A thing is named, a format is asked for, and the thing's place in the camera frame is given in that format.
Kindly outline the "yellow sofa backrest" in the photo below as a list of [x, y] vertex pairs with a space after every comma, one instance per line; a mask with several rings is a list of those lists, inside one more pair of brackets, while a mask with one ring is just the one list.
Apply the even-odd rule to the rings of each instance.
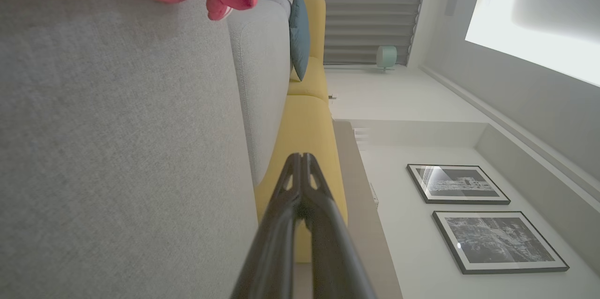
[[323, 66], [325, 0], [304, 0], [310, 33], [306, 75], [289, 83], [276, 145], [266, 174], [255, 190], [258, 220], [262, 220], [285, 161], [294, 152], [315, 156], [343, 220], [348, 211], [339, 166], [336, 135], [329, 107], [329, 94]]

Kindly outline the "pale green wall lamp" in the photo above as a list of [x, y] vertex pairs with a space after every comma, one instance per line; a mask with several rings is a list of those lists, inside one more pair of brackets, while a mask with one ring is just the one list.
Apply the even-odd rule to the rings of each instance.
[[376, 66], [385, 73], [388, 69], [393, 69], [397, 57], [398, 52], [394, 45], [380, 45], [376, 54]]

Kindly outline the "blue throw pillow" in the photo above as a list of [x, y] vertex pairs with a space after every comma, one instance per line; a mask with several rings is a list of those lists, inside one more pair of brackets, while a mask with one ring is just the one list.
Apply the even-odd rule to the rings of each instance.
[[291, 16], [289, 17], [291, 62], [296, 73], [294, 79], [303, 81], [309, 63], [309, 50], [311, 39], [309, 33], [309, 20], [306, 3], [304, 0], [293, 0]]

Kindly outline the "large grey sofa seat cushion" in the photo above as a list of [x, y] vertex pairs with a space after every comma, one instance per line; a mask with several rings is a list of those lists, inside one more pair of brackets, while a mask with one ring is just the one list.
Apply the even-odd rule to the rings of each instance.
[[0, 299], [228, 299], [256, 228], [206, 0], [0, 0]]

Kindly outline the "black framed monochrome picture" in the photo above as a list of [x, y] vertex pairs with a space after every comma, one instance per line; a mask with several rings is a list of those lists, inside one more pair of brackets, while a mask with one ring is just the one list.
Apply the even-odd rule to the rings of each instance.
[[479, 166], [408, 164], [424, 203], [509, 205], [510, 198]]
[[570, 269], [521, 211], [433, 211], [432, 218], [462, 274]]

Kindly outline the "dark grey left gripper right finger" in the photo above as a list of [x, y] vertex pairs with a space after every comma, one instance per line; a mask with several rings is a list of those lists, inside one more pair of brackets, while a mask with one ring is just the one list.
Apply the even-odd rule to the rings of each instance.
[[311, 234], [313, 299], [377, 299], [315, 156], [302, 154], [300, 215]]

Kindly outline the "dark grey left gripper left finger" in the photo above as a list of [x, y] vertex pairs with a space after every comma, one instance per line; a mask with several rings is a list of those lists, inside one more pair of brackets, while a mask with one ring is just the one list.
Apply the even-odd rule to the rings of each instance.
[[231, 299], [292, 299], [301, 154], [285, 161]]

